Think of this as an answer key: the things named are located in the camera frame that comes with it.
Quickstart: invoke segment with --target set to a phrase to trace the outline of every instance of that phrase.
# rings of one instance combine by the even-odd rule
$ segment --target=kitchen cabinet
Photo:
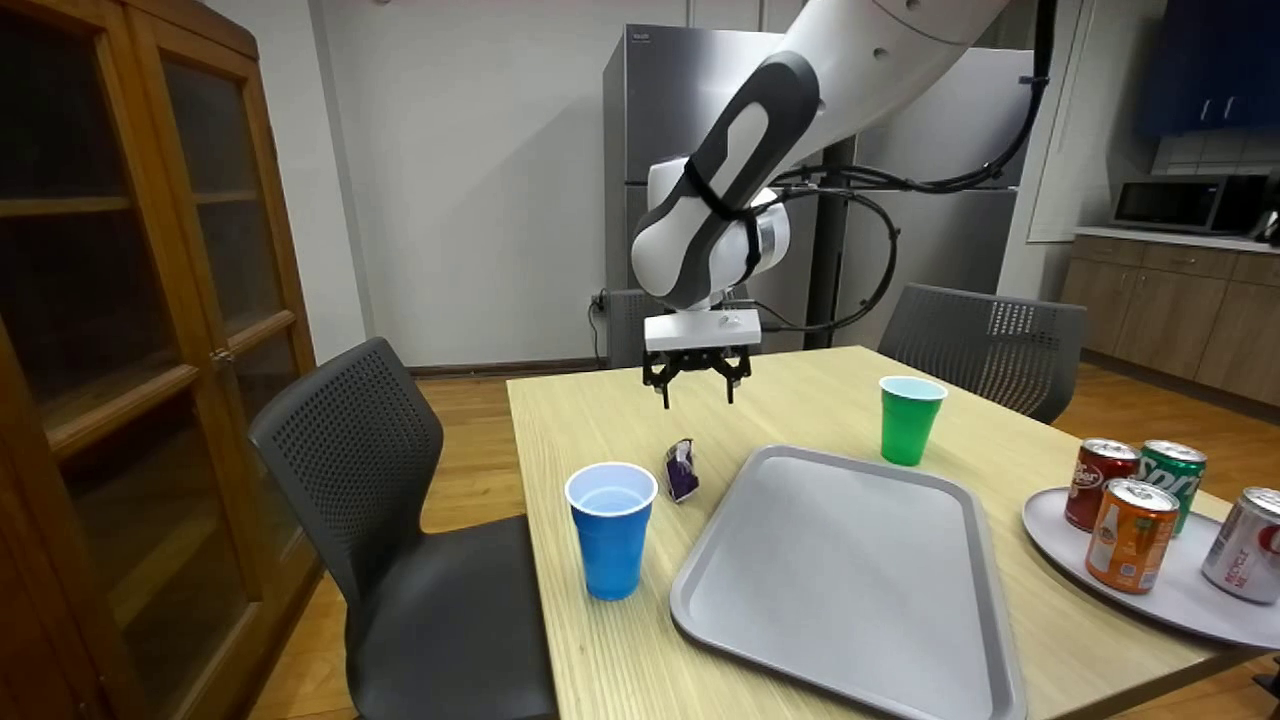
[[[196,0],[0,0],[0,107],[0,590],[68,608],[0,669],[233,716],[315,575],[250,447],[314,368],[256,42]]]
[[[1121,319],[1121,359],[1194,378],[1202,368],[1205,336],[1229,286],[1234,251],[1210,246],[1144,246],[1139,277],[1132,281]]]
[[[1202,383],[1280,405],[1280,255],[1235,262]]]
[[[1144,244],[1082,239],[1073,246],[1065,300],[1090,309],[1084,347],[1129,357],[1125,309],[1136,286]]]
[[[1167,0],[1153,42],[1147,130],[1280,128],[1280,4]]]
[[[1062,300],[1090,309],[1090,350],[1280,409],[1280,255],[1194,244],[1084,226]]]

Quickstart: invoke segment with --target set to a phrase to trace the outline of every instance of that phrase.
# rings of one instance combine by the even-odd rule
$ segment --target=table
[[[689,644],[667,617],[667,589],[752,452],[796,444],[879,460],[878,378],[886,373],[901,364],[867,347],[758,357],[758,377],[741,383],[736,405],[726,405],[720,377],[693,373],[673,383],[667,413],[635,368],[509,383],[561,716],[852,713]],[[655,499],[635,597],[588,600],[566,479],[591,460],[635,460],[659,475],[680,436],[695,440],[700,493],[686,505]],[[922,465],[930,475],[963,484],[987,514],[1028,713],[1112,713],[1254,654],[1144,623],[1065,581],[1034,549],[1019,509],[1040,487],[1073,484],[1076,447],[1076,436],[951,387]],[[1229,505],[1202,493],[1195,510],[1224,514]]]

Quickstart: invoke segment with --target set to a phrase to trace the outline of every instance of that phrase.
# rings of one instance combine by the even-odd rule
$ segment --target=blue cup
[[[642,583],[643,527],[655,479],[642,465],[588,465],[566,484],[575,542],[584,550],[588,590],[624,600]]]

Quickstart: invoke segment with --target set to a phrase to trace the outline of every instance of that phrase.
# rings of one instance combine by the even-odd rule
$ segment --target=countertop
[[[1222,246],[1222,251],[1280,251],[1273,244],[1260,239],[1243,239],[1243,235],[1186,235],[1186,231],[1139,231],[1139,226],[1076,226],[1076,235],[1098,235],[1098,239],[1136,239],[1136,244],[1186,244],[1186,246]]]

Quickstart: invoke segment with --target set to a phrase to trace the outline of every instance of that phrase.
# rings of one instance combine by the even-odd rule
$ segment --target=gray tray
[[[1112,590],[1107,583],[1093,581],[1084,566],[1090,550],[1090,533],[1065,521],[1068,493],[1036,493],[1023,505],[1023,527],[1034,542],[1068,575],[1076,575],[1084,589],[1098,597],[1125,603],[1147,620],[1229,641],[1229,644],[1250,644],[1250,647],[1280,647],[1280,608],[1273,603],[1243,603],[1216,583],[1202,575],[1202,564],[1216,541],[1216,521],[1210,514],[1187,514],[1186,533],[1167,542],[1162,575],[1147,597],[1125,597]]]
[[[963,487],[758,452],[686,560],[676,629],[891,716],[1023,716],[985,521]]]

